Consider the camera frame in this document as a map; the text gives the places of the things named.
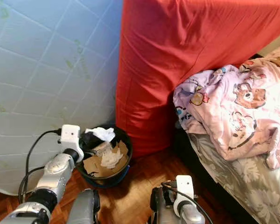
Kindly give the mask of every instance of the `pink blanket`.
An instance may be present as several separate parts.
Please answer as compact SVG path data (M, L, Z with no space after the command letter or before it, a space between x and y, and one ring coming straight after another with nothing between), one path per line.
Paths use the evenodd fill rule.
M207 133L226 160L267 153L280 166L280 48L249 60L197 73L174 92L179 121L188 133Z

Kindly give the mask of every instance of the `brown paper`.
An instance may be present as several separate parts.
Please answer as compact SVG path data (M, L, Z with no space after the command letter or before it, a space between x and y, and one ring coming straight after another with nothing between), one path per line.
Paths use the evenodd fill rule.
M94 177L108 177L115 173L117 173L120 169L123 168L123 166L126 164L128 160L128 149L124 142L120 141L119 143L116 143L116 146L112 150L113 153L116 153L120 149L120 152L123 154L122 158L119 160L119 162L116 164L116 166L113 169L108 169L107 167L101 166L101 157L92 156L86 160L83 161L84 168L87 172L87 174L93 174Z

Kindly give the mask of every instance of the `wooden floor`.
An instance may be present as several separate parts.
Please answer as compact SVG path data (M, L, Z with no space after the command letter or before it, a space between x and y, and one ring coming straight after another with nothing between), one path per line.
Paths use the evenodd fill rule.
M101 224L145 224L151 215L149 200L152 188L165 180L173 180L178 174L191 175L191 171L169 150L132 161L131 168L122 183L112 189L99 189ZM223 206L193 175L192 178L194 191L199 195L197 201L210 215L213 223L235 224ZM51 224L66 223L75 198L85 188L92 187L75 170L61 202L52 214ZM0 220L17 206L15 196L0 194Z

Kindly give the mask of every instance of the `floral bedsheet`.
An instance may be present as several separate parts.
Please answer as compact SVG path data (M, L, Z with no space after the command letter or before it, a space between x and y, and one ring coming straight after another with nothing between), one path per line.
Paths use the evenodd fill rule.
M215 182L260 224L280 224L280 168L270 170L266 155L224 160L208 135L189 134L200 162Z

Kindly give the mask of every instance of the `wire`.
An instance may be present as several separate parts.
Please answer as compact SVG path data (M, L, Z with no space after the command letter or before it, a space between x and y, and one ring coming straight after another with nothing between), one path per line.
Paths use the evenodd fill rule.
M19 186L19 191L18 191L18 201L19 203L23 203L23 186L24 186L24 182L26 180L28 180L28 177L30 174L32 174L33 172L37 171L37 170L40 170L40 169L44 169L44 166L42 167L38 167L38 168L34 168L32 170L30 170L25 176L24 178L22 179L21 183L20 183L20 186Z
M30 159L30 155L32 153L32 150L34 149L34 147L36 146L36 144L38 143L38 141L46 134L48 133L56 133L58 135L61 135L61 128L57 129L57 130L51 130L51 131L46 131L44 133L42 133L37 139L36 141L33 143L33 145L31 146L31 148L29 149L29 152L27 154L26 157L26 169L25 169L25 175L27 175L29 173L29 159ZM25 184L24 184L24 191L23 191L23 200L25 200L25 194L27 191L27 184L28 184L28 178L26 178L25 180Z
M190 200L191 202L193 202L193 203L199 208L199 210L207 217L207 219L208 219L208 221L210 222L210 224L213 224L213 222L212 222L211 218L209 217L209 215L206 213L206 211L204 211L204 209L203 209L195 200L193 200L193 199L192 199L191 197L189 197L188 195L186 195L186 194L184 194L184 193L182 193L182 192L180 192L180 191L178 191L178 190L173 189L171 186L168 186L168 185L166 184L166 182L161 183L161 185L162 185L163 187L167 188L168 190L171 190L171 191L173 191L173 192L175 192L175 193L177 193L177 194L180 194L180 195L186 197L187 199L189 199L189 200Z

